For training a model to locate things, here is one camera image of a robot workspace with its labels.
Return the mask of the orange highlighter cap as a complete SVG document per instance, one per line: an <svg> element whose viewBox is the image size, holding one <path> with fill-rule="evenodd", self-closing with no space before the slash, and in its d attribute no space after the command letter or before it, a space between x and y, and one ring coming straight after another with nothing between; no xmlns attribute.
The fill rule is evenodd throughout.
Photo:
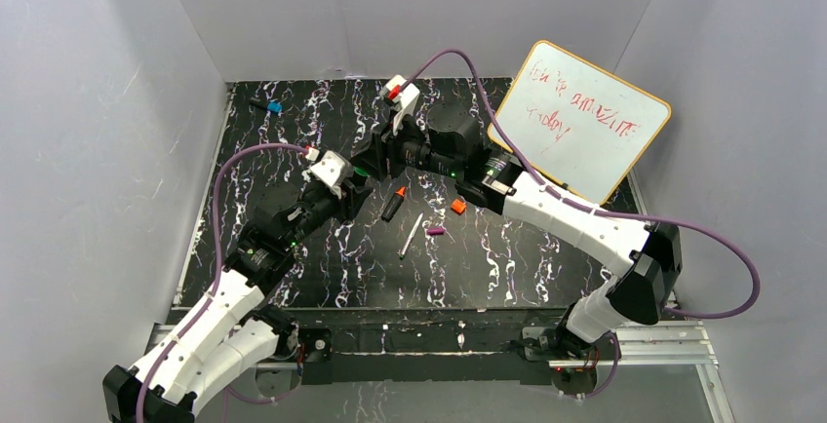
<svg viewBox="0 0 827 423"><path fill-rule="evenodd" d="M462 215L466 212L467 205L464 201L455 199L451 203L451 210L456 214Z"/></svg>

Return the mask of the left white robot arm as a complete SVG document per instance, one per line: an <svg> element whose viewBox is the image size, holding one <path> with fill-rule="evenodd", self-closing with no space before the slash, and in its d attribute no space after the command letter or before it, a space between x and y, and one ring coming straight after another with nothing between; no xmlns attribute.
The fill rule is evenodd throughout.
<svg viewBox="0 0 827 423"><path fill-rule="evenodd" d="M103 378L112 422L192 422L248 368L297 350L297 326L265 304L295 264L295 246L328 220L352 220L372 192L358 170L336 195L311 175L304 189L270 184L206 292L149 353Z"/></svg>

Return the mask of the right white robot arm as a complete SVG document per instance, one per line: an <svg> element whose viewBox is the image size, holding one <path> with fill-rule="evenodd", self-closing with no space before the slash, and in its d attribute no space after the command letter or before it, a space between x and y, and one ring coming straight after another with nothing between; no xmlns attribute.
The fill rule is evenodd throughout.
<svg viewBox="0 0 827 423"><path fill-rule="evenodd" d="M407 168L448 176L465 202L543 229L608 268L609 280L568 308L556 346L581 350L625 323L660 321L681 271L677 228L601 217L594 207L574 208L568 193L553 197L515 157L486 145L467 111L437 105L424 129L395 113L357 144L351 161L379 180Z"/></svg>

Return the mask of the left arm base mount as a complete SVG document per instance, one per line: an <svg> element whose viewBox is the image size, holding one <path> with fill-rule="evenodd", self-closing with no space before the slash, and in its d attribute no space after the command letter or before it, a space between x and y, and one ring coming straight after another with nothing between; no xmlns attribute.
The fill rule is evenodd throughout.
<svg viewBox="0 0 827 423"><path fill-rule="evenodd" d="M295 344L281 344L275 355L256 366L255 385L260 398L284 399L302 385L312 365L331 359L333 334L329 328L301 328L295 339Z"/></svg>

